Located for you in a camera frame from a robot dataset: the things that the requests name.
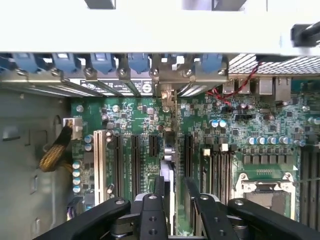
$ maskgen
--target vent grille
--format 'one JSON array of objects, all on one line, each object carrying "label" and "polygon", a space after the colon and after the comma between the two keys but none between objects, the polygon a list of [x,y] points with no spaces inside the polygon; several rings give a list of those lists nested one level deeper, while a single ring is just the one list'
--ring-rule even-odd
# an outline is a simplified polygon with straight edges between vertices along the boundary
[{"label": "vent grille", "polygon": [[[257,65],[255,54],[241,53],[229,62],[230,75],[250,74]],[[265,62],[257,75],[319,75],[320,57],[298,56],[283,62]]]}]

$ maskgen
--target white connector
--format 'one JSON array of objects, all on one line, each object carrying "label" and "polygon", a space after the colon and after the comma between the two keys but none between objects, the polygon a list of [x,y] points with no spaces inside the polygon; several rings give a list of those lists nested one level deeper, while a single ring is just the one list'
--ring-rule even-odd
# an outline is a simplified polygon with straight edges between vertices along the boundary
[{"label": "white connector", "polygon": [[71,140],[81,140],[82,139],[82,118],[72,117],[72,118],[64,118],[63,126],[66,125],[69,121],[72,121],[72,136]]}]

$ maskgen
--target expansion slot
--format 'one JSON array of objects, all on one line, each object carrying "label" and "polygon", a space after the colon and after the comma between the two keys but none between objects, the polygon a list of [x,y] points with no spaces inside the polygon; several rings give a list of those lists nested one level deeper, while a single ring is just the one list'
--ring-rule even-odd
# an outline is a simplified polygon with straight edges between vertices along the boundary
[{"label": "expansion slot", "polygon": [[301,153],[300,222],[320,231],[320,153],[319,149],[304,149]]},{"label": "expansion slot", "polygon": [[113,173],[115,195],[118,197],[124,196],[124,165],[123,138],[122,135],[116,134],[113,136]]},{"label": "expansion slot", "polygon": [[193,157],[193,142],[194,142],[194,137],[192,135],[186,134],[184,136],[184,176],[185,177],[192,177],[192,157]]},{"label": "expansion slot", "polygon": [[141,193],[141,162],[140,162],[140,136],[131,136],[131,171],[132,171],[132,200]]},{"label": "expansion slot", "polygon": [[94,205],[107,200],[106,186],[106,130],[93,132]]},{"label": "expansion slot", "polygon": [[158,135],[156,134],[149,135],[149,156],[158,156]]}]

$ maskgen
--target green circuit board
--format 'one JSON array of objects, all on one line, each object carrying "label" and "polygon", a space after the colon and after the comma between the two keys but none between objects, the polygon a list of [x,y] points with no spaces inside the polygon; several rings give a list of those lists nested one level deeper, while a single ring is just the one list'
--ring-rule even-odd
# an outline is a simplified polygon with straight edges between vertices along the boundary
[{"label": "green circuit board", "polygon": [[[176,169],[176,177],[181,186],[176,187],[182,191],[181,178],[186,176],[185,172],[185,135],[192,136],[192,163],[191,174],[201,192],[207,192],[204,186],[204,178],[208,175],[214,175],[211,171],[210,160],[203,157],[203,149],[210,148],[210,141],[218,144],[219,138],[224,138],[225,143],[229,146],[236,145],[232,154],[228,158],[230,162],[230,186],[234,189],[240,174],[246,173],[250,180],[277,181],[283,179],[286,173],[290,173],[295,181],[299,180],[300,169],[300,148],[295,141],[305,141],[306,136],[310,132],[319,132],[318,125],[312,125],[308,122],[310,117],[317,117],[320,114],[320,106],[318,102],[320,97],[314,94],[305,94],[300,92],[299,87],[292,92],[292,100],[287,106],[276,106],[272,101],[264,101],[259,96],[254,95],[237,95],[230,100],[234,110],[232,112],[222,112],[221,108],[216,106],[216,100],[209,95],[200,94],[190,98],[179,98],[177,101],[177,121],[179,131],[176,136],[178,138],[178,161],[180,168]],[[137,174],[140,178],[140,191],[148,193],[153,191],[154,178],[159,174],[160,161],[163,159],[163,129],[171,128],[173,124],[171,112],[164,112],[161,99],[151,97],[108,97],[108,98],[73,98],[71,100],[71,112],[74,118],[82,118],[83,121],[83,137],[92,135],[95,130],[106,129],[106,125],[102,121],[102,115],[108,115],[114,126],[113,134],[121,134],[123,137],[123,188],[122,196],[126,199],[133,200],[132,192],[132,150],[131,136],[138,135],[141,139],[140,161],[141,168]],[[241,114],[237,110],[240,104],[252,105],[251,110],[246,114],[252,115],[250,120],[235,120],[235,116]],[[78,112],[77,107],[82,106],[83,112]],[[304,110],[304,106],[309,106],[310,110]],[[274,119],[267,120],[266,113],[261,109],[268,109],[269,115],[273,115]],[[223,120],[226,122],[225,127],[212,127],[212,121]],[[157,135],[158,154],[150,156],[149,135]],[[265,144],[258,144],[257,138],[264,137]],[[275,144],[268,144],[267,139],[274,137]],[[282,144],[280,137],[288,137],[288,143]],[[255,142],[250,144],[249,138],[254,138]],[[106,181],[107,184],[115,183],[114,176],[114,158],[113,143],[108,143],[106,148]],[[85,142],[83,140],[72,141],[72,153],[74,161],[83,160],[86,154]],[[268,156],[268,162],[263,162],[261,156]],[[285,160],[273,162],[270,159],[278,159],[279,156],[286,156]],[[94,179],[90,176],[94,175],[93,167],[82,169],[82,179],[85,189],[82,188],[77,196],[84,196],[92,193],[90,187],[94,184]],[[186,219],[183,207],[182,193],[176,192],[176,196],[180,198],[178,206],[176,206],[177,234],[191,235],[188,220]],[[286,195],[284,197],[284,215],[287,217],[299,217],[299,189],[294,193],[294,201]]]}]

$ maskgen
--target metal screw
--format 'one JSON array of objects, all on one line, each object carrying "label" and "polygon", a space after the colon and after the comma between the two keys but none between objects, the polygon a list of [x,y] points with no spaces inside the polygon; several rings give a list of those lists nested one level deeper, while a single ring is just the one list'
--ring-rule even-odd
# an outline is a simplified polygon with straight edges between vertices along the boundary
[{"label": "metal screw", "polygon": [[158,73],[159,73],[158,69],[154,69],[154,70],[152,71],[152,75],[153,75],[153,76],[157,76]]},{"label": "metal screw", "polygon": [[124,200],[118,200],[118,201],[115,202],[115,204],[117,204],[117,205],[121,205],[121,204],[124,204],[124,203],[125,203]]},{"label": "metal screw", "polygon": [[220,70],[218,71],[218,74],[219,74],[219,75],[223,75],[223,74],[225,74],[225,72],[226,72],[226,70],[220,69]]},{"label": "metal screw", "polygon": [[202,200],[208,200],[208,199],[209,199],[209,197],[208,197],[207,195],[201,195],[200,198],[201,198]]},{"label": "metal screw", "polygon": [[120,74],[121,76],[126,75],[126,70],[124,70],[123,68],[121,68],[121,69],[119,70],[119,74]]},{"label": "metal screw", "polygon": [[84,74],[86,74],[88,77],[92,77],[93,73],[94,71],[90,67],[84,69]]},{"label": "metal screw", "polygon": [[244,204],[244,202],[241,201],[241,200],[235,200],[234,203],[239,205],[239,206],[242,206]]},{"label": "metal screw", "polygon": [[56,68],[53,68],[53,69],[51,70],[51,74],[52,74],[52,76],[54,76],[54,77],[58,77],[58,76],[60,76],[60,71],[59,71],[58,69],[56,69]]},{"label": "metal screw", "polygon": [[25,70],[22,70],[20,68],[17,68],[15,71],[19,76],[25,76],[27,74]]}]

